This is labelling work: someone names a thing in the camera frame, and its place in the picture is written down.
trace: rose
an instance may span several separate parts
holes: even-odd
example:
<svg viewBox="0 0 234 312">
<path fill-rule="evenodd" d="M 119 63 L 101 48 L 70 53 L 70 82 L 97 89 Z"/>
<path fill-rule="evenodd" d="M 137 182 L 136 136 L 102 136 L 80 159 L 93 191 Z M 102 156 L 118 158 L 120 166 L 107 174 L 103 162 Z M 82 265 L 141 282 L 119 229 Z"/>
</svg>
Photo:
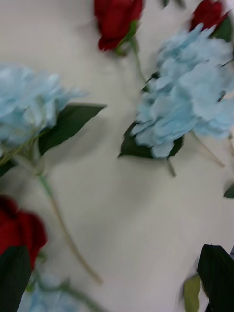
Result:
<svg viewBox="0 0 234 312">
<path fill-rule="evenodd" d="M 94 0 L 94 14 L 101 32 L 100 50 L 117 48 L 130 31 L 131 23 L 140 19 L 143 0 Z"/>
<path fill-rule="evenodd" d="M 203 23 L 203 29 L 211 28 L 212 26 L 218 27 L 227 14 L 222 15 L 223 4 L 221 1 L 211 2 L 211 0 L 203 0 L 193 13 L 190 31 L 197 25 Z"/>
<path fill-rule="evenodd" d="M 11 198 L 0 196 L 0 255 L 10 246 L 26 245 L 33 269 L 38 252 L 46 242 L 42 221 L 33 213 L 19 210 Z"/>
</svg>

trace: hydrangea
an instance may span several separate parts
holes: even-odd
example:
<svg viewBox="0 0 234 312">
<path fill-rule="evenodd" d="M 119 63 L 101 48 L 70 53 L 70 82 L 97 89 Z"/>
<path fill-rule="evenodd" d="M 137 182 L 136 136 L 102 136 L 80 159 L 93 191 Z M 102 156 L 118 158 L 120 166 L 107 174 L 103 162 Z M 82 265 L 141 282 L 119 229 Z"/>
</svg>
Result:
<svg viewBox="0 0 234 312">
<path fill-rule="evenodd" d="M 55 286 L 57 279 L 53 276 L 46 278 L 48 286 Z M 31 295 L 24 293 L 17 312 L 78 312 L 80 303 L 74 301 L 68 294 L 58 290 L 56 292 L 44 292 L 38 284 Z"/>
<path fill-rule="evenodd" d="M 81 95 L 66 91 L 56 74 L 0 64 L 0 157 L 54 127 L 58 113 Z"/>
<path fill-rule="evenodd" d="M 159 79 L 150 80 L 141 97 L 131 134 L 155 158 L 167 157 L 173 141 L 191 130 L 224 138 L 234 124 L 234 98 L 223 99 L 234 89 L 234 75 L 223 66 L 232 59 L 232 46 L 208 38 L 213 29 L 201 29 L 202 24 L 163 44 Z"/>
</svg>

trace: dark green leaf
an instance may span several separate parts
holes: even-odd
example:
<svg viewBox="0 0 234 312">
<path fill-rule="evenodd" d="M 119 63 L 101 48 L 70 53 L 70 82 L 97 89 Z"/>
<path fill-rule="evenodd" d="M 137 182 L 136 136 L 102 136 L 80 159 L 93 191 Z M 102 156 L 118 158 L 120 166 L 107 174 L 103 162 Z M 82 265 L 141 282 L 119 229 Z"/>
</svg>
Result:
<svg viewBox="0 0 234 312">
<path fill-rule="evenodd" d="M 184 136 L 181 136 L 179 139 L 175 140 L 174 146 L 173 146 L 172 150 L 170 151 L 167 158 L 175 156 L 178 153 L 178 151 L 181 149 L 183 144 L 184 144 Z"/>
<path fill-rule="evenodd" d="M 136 125 L 136 123 L 132 123 L 131 126 L 127 129 L 124 134 L 124 141 L 121 146 L 121 152 L 118 157 L 122 156 L 136 156 L 141 158 L 148 158 L 148 159 L 155 159 L 151 154 L 151 149 L 146 146 L 138 146 L 134 140 L 135 136 L 131 136 L 131 130 Z M 183 145 L 183 136 L 180 137 L 178 140 L 174 141 L 174 146 L 170 151 L 167 158 L 174 156 L 182 147 Z"/>
<path fill-rule="evenodd" d="M 28 248 L 9 247 L 0 257 L 0 311 L 17 311 L 30 276 Z"/>
<path fill-rule="evenodd" d="M 162 5 L 164 8 L 168 5 L 169 1 L 170 0 L 162 0 Z"/>
<path fill-rule="evenodd" d="M 75 135 L 91 118 L 99 113 L 105 105 L 68 105 L 59 114 L 55 127 L 39 138 L 41 154 L 62 144 Z"/>
<path fill-rule="evenodd" d="M 201 279 L 199 275 L 193 276 L 184 283 L 184 305 L 186 312 L 198 312 Z"/>
<path fill-rule="evenodd" d="M 226 42 L 231 42 L 232 34 L 233 34 L 232 21 L 231 18 L 227 16 L 222 22 L 222 24 L 219 26 L 219 28 L 211 34 L 211 37 L 221 38 L 224 39 Z"/>
<path fill-rule="evenodd" d="M 186 4 L 185 4 L 184 0 L 175 0 L 175 1 L 182 9 L 186 8 Z"/>
<path fill-rule="evenodd" d="M 13 164 L 13 162 L 8 161 L 6 162 L 4 165 L 0 166 L 0 178 L 7 173 L 8 170 L 10 170 L 12 167 L 14 167 L 15 165 Z"/>
<path fill-rule="evenodd" d="M 232 184 L 224 193 L 226 198 L 234 198 L 234 184 Z"/>
<path fill-rule="evenodd" d="M 128 130 L 125 132 L 124 141 L 121 146 L 121 152 L 118 157 L 130 155 L 130 156 L 153 159 L 150 148 L 146 146 L 136 145 L 134 137 L 131 136 L 130 132 L 135 125 L 136 125 L 135 122 L 132 123 L 131 126 L 128 128 Z"/>
<path fill-rule="evenodd" d="M 221 246 L 204 245 L 197 272 L 212 311 L 234 310 L 234 261 Z"/>
</svg>

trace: green stem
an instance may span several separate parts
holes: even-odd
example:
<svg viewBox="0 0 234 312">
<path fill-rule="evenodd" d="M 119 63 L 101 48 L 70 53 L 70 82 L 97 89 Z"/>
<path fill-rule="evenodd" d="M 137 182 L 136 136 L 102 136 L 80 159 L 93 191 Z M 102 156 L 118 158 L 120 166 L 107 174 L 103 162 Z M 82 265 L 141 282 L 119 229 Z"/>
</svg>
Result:
<svg viewBox="0 0 234 312">
<path fill-rule="evenodd" d="M 64 237 L 69 245 L 69 247 L 71 248 L 72 252 L 74 253 L 74 255 L 76 256 L 77 260 L 82 264 L 82 266 L 84 267 L 84 269 L 86 270 L 86 272 L 99 284 L 103 283 L 103 280 L 101 279 L 101 277 L 90 267 L 90 265 L 87 263 L 87 261 L 84 259 L 84 257 L 82 256 L 81 252 L 79 251 L 79 249 L 75 246 L 72 238 L 70 237 L 67 228 L 63 222 L 63 219 L 61 217 L 61 214 L 59 212 L 59 209 L 57 207 L 55 198 L 53 196 L 53 192 L 49 186 L 49 184 L 47 183 L 47 180 L 45 179 L 45 177 L 43 176 L 43 174 L 39 174 L 37 175 L 39 181 L 41 182 L 41 185 L 43 186 L 43 189 L 46 191 L 51 205 L 52 205 L 52 209 L 57 217 L 58 223 L 63 231 Z"/>
<path fill-rule="evenodd" d="M 144 74 L 143 74 L 142 69 L 141 69 L 140 59 L 139 59 L 138 50 L 137 50 L 136 39 L 134 37 L 129 37 L 129 43 L 130 43 L 130 46 L 131 46 L 131 48 L 133 50 L 133 53 L 134 53 L 134 55 L 136 57 L 136 66 L 138 68 L 140 77 L 144 81 L 144 83 L 146 84 L 147 80 L 145 79 Z"/>
<path fill-rule="evenodd" d="M 172 174 L 173 177 L 177 177 L 176 171 L 171 163 L 171 161 L 169 159 L 167 159 L 167 164 L 168 164 L 168 168 Z"/>
<path fill-rule="evenodd" d="M 85 294 L 72 288 L 71 286 L 68 285 L 68 283 L 64 282 L 58 286 L 48 286 L 43 282 L 37 270 L 33 271 L 33 275 L 39 288 L 45 293 L 53 293 L 61 291 L 69 294 L 74 299 L 81 301 L 93 312 L 105 312 L 99 305 L 97 305 L 95 302 L 89 299 Z"/>
</svg>

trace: blue flower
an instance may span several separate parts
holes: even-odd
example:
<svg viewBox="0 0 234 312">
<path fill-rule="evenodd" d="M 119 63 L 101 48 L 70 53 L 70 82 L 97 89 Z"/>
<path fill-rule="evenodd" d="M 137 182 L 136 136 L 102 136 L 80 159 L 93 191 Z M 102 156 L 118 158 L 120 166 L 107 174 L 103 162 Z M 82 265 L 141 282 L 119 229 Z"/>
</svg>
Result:
<svg viewBox="0 0 234 312">
<path fill-rule="evenodd" d="M 56 74 L 0 64 L 0 157 L 55 126 L 57 116 L 81 92 L 66 91 Z"/>
<path fill-rule="evenodd" d="M 46 278 L 46 283 L 55 286 L 57 281 L 50 276 Z M 78 312 L 79 305 L 66 293 L 60 290 L 44 292 L 36 283 L 31 296 L 24 293 L 18 312 Z"/>
<path fill-rule="evenodd" d="M 169 155 L 173 141 L 189 131 L 227 137 L 234 124 L 234 89 L 228 65 L 232 47 L 208 38 L 213 29 L 181 32 L 166 41 L 157 59 L 159 79 L 148 82 L 131 134 L 154 158 Z"/>
</svg>

